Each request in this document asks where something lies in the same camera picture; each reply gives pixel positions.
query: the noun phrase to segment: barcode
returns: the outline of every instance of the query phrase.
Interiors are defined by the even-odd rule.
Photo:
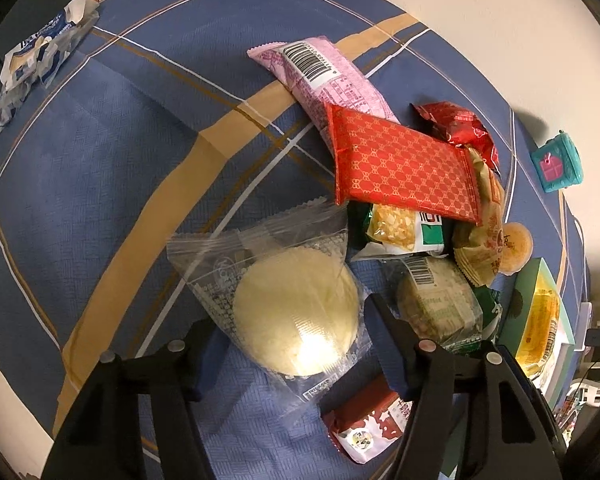
[[[558,321],[556,319],[552,319],[551,325],[549,325],[549,339],[546,342],[546,347],[544,348],[544,355],[542,356],[543,361],[546,361],[554,351],[555,335],[557,332]]]
[[[410,258],[405,262],[417,285],[434,285],[433,272],[424,258]]]
[[[305,41],[284,46],[282,54],[300,71],[312,88],[317,88],[340,75],[340,72],[331,66],[320,52]]]

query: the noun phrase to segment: small red package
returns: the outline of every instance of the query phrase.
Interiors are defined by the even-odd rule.
[[[487,129],[471,110],[449,101],[413,107],[424,119],[435,124],[434,130],[440,139],[455,146],[473,148],[487,166],[499,174],[498,150]]]
[[[391,391],[380,375],[322,421],[340,452],[366,464],[402,436],[410,414],[411,403]]]
[[[466,148],[356,110],[325,107],[337,204],[354,199],[480,221],[480,194]]]

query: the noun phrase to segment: blue bedsheet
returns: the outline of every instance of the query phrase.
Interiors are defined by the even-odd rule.
[[[410,103],[475,110],[500,152],[506,219],[532,232],[575,323],[583,243],[562,194],[542,191],[533,141],[490,83],[403,10],[384,0],[106,0],[100,15],[51,88],[35,88],[0,134],[0,369],[50,433],[100,352],[152,352],[203,316],[167,261],[173,232],[244,227],[333,193],[318,133],[246,56],[269,41],[344,40],[403,124],[415,121]],[[377,263],[352,268],[387,292]],[[513,281],[496,280],[505,302]],[[371,354],[330,402],[378,371]],[[222,479],[367,479],[391,453],[353,464],[317,408],[282,426],[264,373],[235,348],[193,410]],[[159,478],[147,403],[141,411]]]

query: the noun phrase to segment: blue and white wrapper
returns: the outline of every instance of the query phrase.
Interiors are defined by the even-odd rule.
[[[58,15],[4,56],[0,72],[0,131],[38,80],[48,88],[99,15],[93,0],[71,0]]]

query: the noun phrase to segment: red patterned package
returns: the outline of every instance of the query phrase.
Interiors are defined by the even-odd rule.
[[[466,148],[325,103],[336,159],[336,203],[349,199],[480,222]]]
[[[329,438],[354,462],[366,464],[404,433],[411,403],[389,389],[379,375],[339,408],[322,416]]]
[[[435,132],[441,139],[455,146],[473,148],[489,168],[500,174],[498,150],[487,129],[471,110],[449,101],[413,107],[424,119],[435,124]]]

